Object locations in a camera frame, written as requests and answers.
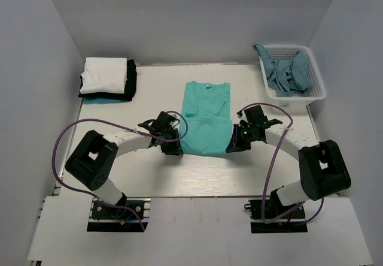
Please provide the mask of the teal green t shirt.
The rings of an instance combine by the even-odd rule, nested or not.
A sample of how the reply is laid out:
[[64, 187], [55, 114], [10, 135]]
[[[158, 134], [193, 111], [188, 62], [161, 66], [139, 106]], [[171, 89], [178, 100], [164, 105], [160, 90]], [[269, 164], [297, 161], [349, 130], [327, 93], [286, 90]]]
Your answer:
[[186, 83], [180, 123], [185, 154], [222, 156], [233, 132], [230, 116], [230, 84]]

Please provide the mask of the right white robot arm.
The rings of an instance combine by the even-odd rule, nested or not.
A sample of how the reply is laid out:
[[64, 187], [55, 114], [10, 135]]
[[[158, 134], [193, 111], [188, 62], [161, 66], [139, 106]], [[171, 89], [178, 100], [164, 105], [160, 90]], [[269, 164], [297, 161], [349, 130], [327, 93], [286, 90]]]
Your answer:
[[299, 163], [300, 179], [267, 193], [265, 182], [260, 218], [265, 224], [283, 219], [308, 200], [323, 201], [351, 187], [351, 177], [338, 144], [333, 140], [317, 141], [284, 125], [278, 119], [268, 119], [262, 103], [253, 103], [239, 110], [239, 123], [233, 126], [228, 153], [244, 152], [252, 143], [263, 142], [275, 147], [266, 175], [270, 179], [277, 154], [283, 151]]

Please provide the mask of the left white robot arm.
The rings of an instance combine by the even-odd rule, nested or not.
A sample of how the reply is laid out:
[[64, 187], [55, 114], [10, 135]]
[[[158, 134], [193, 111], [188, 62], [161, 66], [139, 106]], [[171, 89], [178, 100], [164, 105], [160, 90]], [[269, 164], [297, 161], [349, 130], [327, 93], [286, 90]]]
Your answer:
[[182, 136], [177, 128], [180, 120], [180, 115], [162, 111], [156, 119], [138, 125], [145, 132], [124, 130], [104, 135], [95, 130], [88, 131], [70, 155], [65, 169], [106, 203], [106, 211], [112, 217], [121, 217], [126, 212], [126, 195], [109, 179], [114, 160], [156, 146], [160, 146], [166, 155], [182, 155]]

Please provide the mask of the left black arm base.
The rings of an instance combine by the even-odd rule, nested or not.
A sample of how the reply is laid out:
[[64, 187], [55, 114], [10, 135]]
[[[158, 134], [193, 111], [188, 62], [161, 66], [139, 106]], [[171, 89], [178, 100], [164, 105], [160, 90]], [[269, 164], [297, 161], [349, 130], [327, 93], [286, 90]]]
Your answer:
[[138, 215], [144, 229], [130, 210], [106, 207], [94, 199], [90, 208], [87, 232], [144, 232], [149, 223], [151, 199], [131, 198], [126, 201], [126, 206]]

